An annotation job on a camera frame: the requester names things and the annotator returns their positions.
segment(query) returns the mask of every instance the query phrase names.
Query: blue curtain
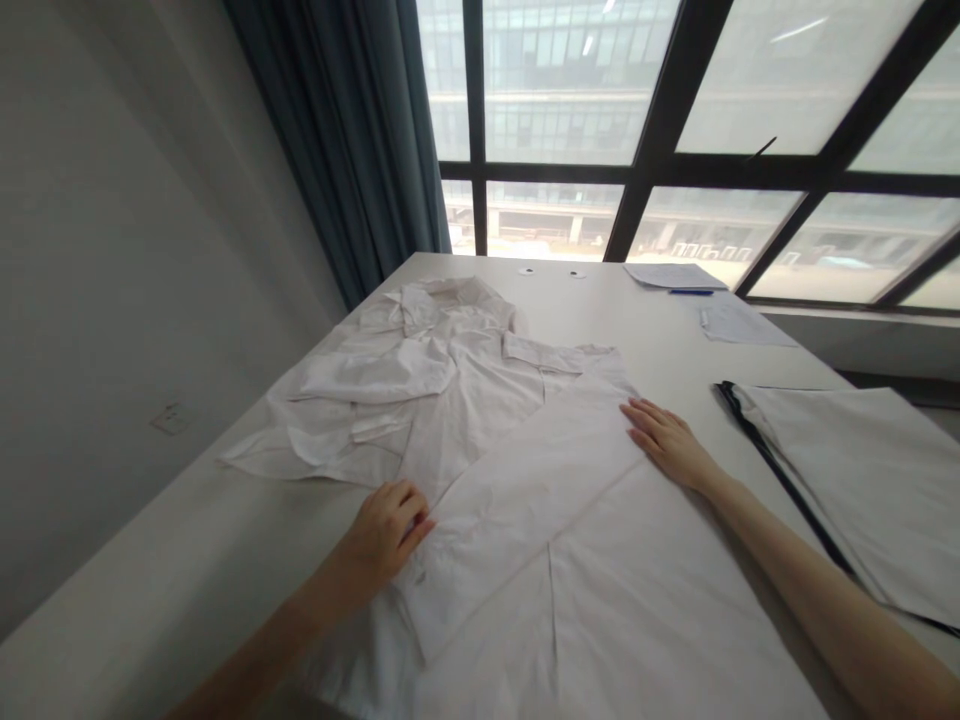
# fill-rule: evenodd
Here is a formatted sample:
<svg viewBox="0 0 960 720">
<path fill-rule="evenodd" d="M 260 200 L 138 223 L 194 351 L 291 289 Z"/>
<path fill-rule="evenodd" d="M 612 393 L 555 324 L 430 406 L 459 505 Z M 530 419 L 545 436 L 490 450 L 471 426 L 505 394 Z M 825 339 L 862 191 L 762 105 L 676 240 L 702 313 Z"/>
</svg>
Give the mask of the blue curtain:
<svg viewBox="0 0 960 720">
<path fill-rule="evenodd" d="M 450 252 L 415 0 L 224 0 L 340 292 Z"/>
</svg>

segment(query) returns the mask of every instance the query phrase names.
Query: table surface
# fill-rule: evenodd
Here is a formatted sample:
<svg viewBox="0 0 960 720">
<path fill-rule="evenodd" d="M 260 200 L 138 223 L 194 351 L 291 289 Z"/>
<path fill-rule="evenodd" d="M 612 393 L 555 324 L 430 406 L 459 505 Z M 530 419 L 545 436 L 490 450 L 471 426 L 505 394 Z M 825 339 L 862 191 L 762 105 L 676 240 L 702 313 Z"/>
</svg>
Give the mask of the table surface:
<svg viewBox="0 0 960 720">
<path fill-rule="evenodd" d="M 520 307 L 535 340 L 619 348 L 637 389 L 684 417 L 728 472 L 819 549 L 711 385 L 849 387 L 829 367 L 801 348 L 709 342 L 680 298 L 643 289 L 618 265 L 418 253 L 381 289 L 468 275 Z M 366 491 L 268 481 L 215 463 L 266 420 L 261 399 L 0 646 L 0 716 L 156 717 L 313 571 Z M 749 559 L 738 559 L 831 715 L 847 715 L 782 603 Z M 960 642 L 897 619 L 960 674 Z"/>
</svg>

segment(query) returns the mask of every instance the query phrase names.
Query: window pane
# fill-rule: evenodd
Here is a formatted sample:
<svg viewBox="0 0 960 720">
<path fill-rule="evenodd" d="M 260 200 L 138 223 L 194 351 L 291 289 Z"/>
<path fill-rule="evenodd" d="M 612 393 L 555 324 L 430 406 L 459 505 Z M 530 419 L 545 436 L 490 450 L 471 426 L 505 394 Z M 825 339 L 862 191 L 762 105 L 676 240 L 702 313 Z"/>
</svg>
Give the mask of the window pane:
<svg viewBox="0 0 960 720">
<path fill-rule="evenodd" d="M 417 0 L 423 69 L 438 160 L 469 160 L 463 5 Z"/>
<path fill-rule="evenodd" d="M 910 307 L 960 310 L 960 258 L 917 288 L 903 304 Z"/>
<path fill-rule="evenodd" d="M 655 187 L 627 262 L 697 263 L 734 287 L 798 192 Z"/>
<path fill-rule="evenodd" d="M 629 165 L 678 4 L 484 2 L 487 159 Z M 497 118 L 512 113 L 532 116 L 534 130 L 508 126 L 504 132 Z M 567 122 L 544 121 L 557 116 Z M 571 116 L 578 121 L 571 123 Z"/>
<path fill-rule="evenodd" d="M 736 0 L 677 150 L 821 150 L 921 0 Z"/>
<path fill-rule="evenodd" d="M 960 174 L 960 29 L 954 30 L 851 168 Z"/>
<path fill-rule="evenodd" d="M 960 222 L 960 200 L 832 193 L 750 292 L 870 302 Z"/>
<path fill-rule="evenodd" d="M 473 184 L 469 180 L 444 180 L 443 204 L 447 206 L 447 225 L 454 255 L 476 255 L 473 229 Z"/>
<path fill-rule="evenodd" d="M 603 260 L 621 185 L 487 183 L 487 254 Z"/>
</svg>

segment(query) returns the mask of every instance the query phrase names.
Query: forearm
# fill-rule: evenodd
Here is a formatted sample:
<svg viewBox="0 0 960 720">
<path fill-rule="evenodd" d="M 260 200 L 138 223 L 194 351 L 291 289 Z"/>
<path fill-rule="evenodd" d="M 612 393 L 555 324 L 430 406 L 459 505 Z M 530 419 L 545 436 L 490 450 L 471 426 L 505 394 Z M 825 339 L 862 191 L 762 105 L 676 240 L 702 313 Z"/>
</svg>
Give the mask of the forearm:
<svg viewBox="0 0 960 720">
<path fill-rule="evenodd" d="M 325 599 L 322 578 L 311 577 L 168 720 L 239 718 L 250 714 L 310 645 L 343 614 Z"/>
<path fill-rule="evenodd" d="M 869 717 L 960 716 L 953 674 L 739 481 L 720 478 L 704 494 Z"/>
</svg>

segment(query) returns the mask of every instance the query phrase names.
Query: window frame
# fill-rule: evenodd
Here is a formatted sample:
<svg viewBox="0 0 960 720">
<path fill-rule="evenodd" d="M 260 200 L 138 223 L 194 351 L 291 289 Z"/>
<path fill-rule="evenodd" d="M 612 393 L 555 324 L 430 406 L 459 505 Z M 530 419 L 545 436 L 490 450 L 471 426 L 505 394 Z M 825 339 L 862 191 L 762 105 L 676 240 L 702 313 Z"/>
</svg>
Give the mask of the window frame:
<svg viewBox="0 0 960 720">
<path fill-rule="evenodd" d="M 939 270 L 960 257 L 960 227 L 936 243 L 868 303 L 764 298 L 750 290 L 797 231 L 833 192 L 960 198 L 960 176 L 853 171 L 849 167 L 929 61 L 960 25 L 956 0 L 926 0 L 817 155 L 715 155 L 676 152 L 717 41 L 735 0 L 683 0 L 629 166 L 487 162 L 484 118 L 483 0 L 463 0 L 470 160 L 440 161 L 443 180 L 473 189 L 477 255 L 487 254 L 487 182 L 623 185 L 604 262 L 622 263 L 655 186 L 800 191 L 733 291 L 751 303 L 790 307 L 960 316 L 956 310 L 903 306 Z"/>
</svg>

